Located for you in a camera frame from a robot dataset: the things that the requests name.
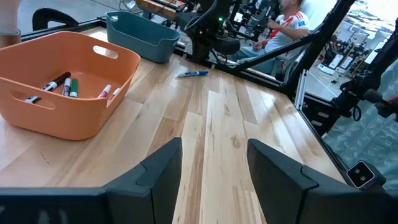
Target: man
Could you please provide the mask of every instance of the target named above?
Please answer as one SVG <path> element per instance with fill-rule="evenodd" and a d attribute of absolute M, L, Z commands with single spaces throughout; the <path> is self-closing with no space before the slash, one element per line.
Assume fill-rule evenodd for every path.
<path fill-rule="evenodd" d="M 278 16 L 276 21 L 270 20 L 268 22 L 268 28 L 272 30 L 271 36 L 266 40 L 255 43 L 253 47 L 242 47 L 239 52 L 230 55 L 228 58 L 239 63 L 245 62 L 308 35 L 310 33 L 308 17 L 299 11 L 302 3 L 303 0 L 281 0 L 283 14 Z M 282 71 L 283 66 L 288 64 L 289 60 L 292 60 L 299 52 L 300 49 L 295 49 L 278 56 L 278 59 L 282 62 Z M 273 58 L 253 68 L 260 72 L 271 74 L 275 61 Z M 277 77 L 277 79 L 282 81 L 283 77 Z"/>

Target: black marker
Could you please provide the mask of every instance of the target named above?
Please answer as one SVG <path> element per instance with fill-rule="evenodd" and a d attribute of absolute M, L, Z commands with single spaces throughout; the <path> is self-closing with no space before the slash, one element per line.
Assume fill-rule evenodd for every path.
<path fill-rule="evenodd" d="M 62 83 L 65 82 L 67 78 L 70 77 L 70 72 L 65 72 L 63 75 L 60 77 L 56 78 L 54 81 L 50 82 L 47 84 L 45 87 L 43 87 L 43 90 L 45 91 L 53 91 L 56 89 L 58 86 L 62 85 Z M 38 96 L 31 96 L 28 99 L 25 100 L 25 102 L 28 103 L 37 103 L 39 100 L 41 100 L 40 97 Z"/>

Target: green marker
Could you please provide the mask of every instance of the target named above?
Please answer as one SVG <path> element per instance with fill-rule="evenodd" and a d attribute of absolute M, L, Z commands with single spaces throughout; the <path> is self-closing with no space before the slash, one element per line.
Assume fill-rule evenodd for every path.
<path fill-rule="evenodd" d="M 73 98 L 77 98 L 77 89 L 78 89 L 78 81 L 76 78 L 72 80 L 72 85 L 70 87 L 69 96 Z"/>

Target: black metal frame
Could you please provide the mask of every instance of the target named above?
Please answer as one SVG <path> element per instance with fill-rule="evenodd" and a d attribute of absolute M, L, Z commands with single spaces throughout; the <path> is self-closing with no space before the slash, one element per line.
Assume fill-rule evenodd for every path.
<path fill-rule="evenodd" d="M 158 0 L 153 0 L 159 4 L 166 5 L 166 3 L 158 1 Z M 340 0 L 336 3 L 336 6 L 332 12 L 334 15 L 333 18 L 329 15 L 328 19 L 325 20 L 325 22 L 315 31 L 313 32 L 312 35 L 306 36 L 301 38 L 300 40 L 297 40 L 295 42 L 292 42 L 286 47 L 283 47 L 281 49 L 275 50 L 273 52 L 269 52 L 268 54 L 263 55 L 262 57 L 256 58 L 252 61 L 249 61 L 247 63 L 243 63 L 241 65 L 237 66 L 228 66 L 222 63 L 218 63 L 215 65 L 215 68 L 227 73 L 230 73 L 232 75 L 235 75 L 239 78 L 243 78 L 245 80 L 248 80 L 250 82 L 256 83 L 261 86 L 265 86 L 268 88 L 271 88 L 273 90 L 279 91 L 281 93 L 286 94 L 291 100 L 293 100 L 295 96 L 295 92 L 297 90 L 297 86 L 299 83 L 299 78 L 302 73 L 302 70 L 309 70 L 313 64 L 313 62 L 316 60 L 320 52 L 322 51 L 324 47 L 324 42 L 327 42 L 328 39 L 332 36 L 334 31 L 337 29 L 338 25 L 340 22 L 343 20 L 345 15 L 349 11 L 350 5 L 354 3 L 354 0 Z M 52 34 L 55 32 L 59 31 L 72 31 L 72 32 L 82 32 L 84 30 L 92 29 L 95 27 L 104 27 L 106 28 L 106 20 L 103 17 L 97 17 L 96 19 L 92 19 L 86 22 L 82 22 L 78 24 L 77 26 L 71 26 L 71 25 L 64 25 L 64 26 L 58 26 L 54 28 L 49 28 L 49 29 L 44 29 L 44 30 L 38 30 L 31 32 L 29 34 L 24 34 L 22 35 L 22 41 L 27 41 L 31 40 L 34 38 L 42 37 L 44 35 Z M 272 80 L 270 78 L 266 78 L 256 72 L 250 71 L 247 68 L 257 65 L 261 62 L 265 62 L 266 60 L 269 60 L 271 58 L 274 58 L 278 55 L 281 55 L 283 53 L 286 53 L 288 51 L 291 51 L 293 49 L 296 49 L 298 47 L 302 47 L 304 45 L 310 44 L 306 54 L 304 55 L 303 59 L 298 63 L 296 69 L 293 71 L 292 78 L 287 82 L 287 83 L 282 83 L 277 80 Z M 180 56 L 183 56 L 185 54 L 185 46 L 177 44 L 174 53 Z M 213 62 L 210 61 L 204 61 L 202 62 L 204 66 L 211 67 L 214 66 Z M 318 105 L 326 108 L 326 110 L 330 111 L 333 110 L 333 106 L 330 104 L 330 102 L 327 102 L 317 96 L 312 96 L 310 94 L 305 94 L 305 102 L 312 102 L 313 105 Z M 338 170 L 340 171 L 341 175 L 345 177 L 345 167 L 344 165 L 334 156 L 334 152 L 328 148 L 322 141 L 319 133 L 319 129 L 314 128 L 313 124 L 308 121 L 307 117 L 304 116 L 304 112 L 299 111 L 301 115 L 303 115 L 303 118 L 305 118 L 305 121 L 307 122 L 308 127 L 313 131 L 314 135 L 317 137 L 318 141 L 326 151 L 326 153 L 329 155 L 330 159 L 333 161 L 335 166 L 337 166 Z M 337 118 L 334 119 L 325 119 L 329 123 L 334 123 Z"/>

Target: teal plastic basket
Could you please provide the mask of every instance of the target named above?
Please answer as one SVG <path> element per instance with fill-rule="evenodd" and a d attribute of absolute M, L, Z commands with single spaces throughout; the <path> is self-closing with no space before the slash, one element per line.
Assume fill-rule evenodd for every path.
<path fill-rule="evenodd" d="M 108 41 L 156 63 L 168 62 L 180 34 L 126 11 L 106 13 Z"/>

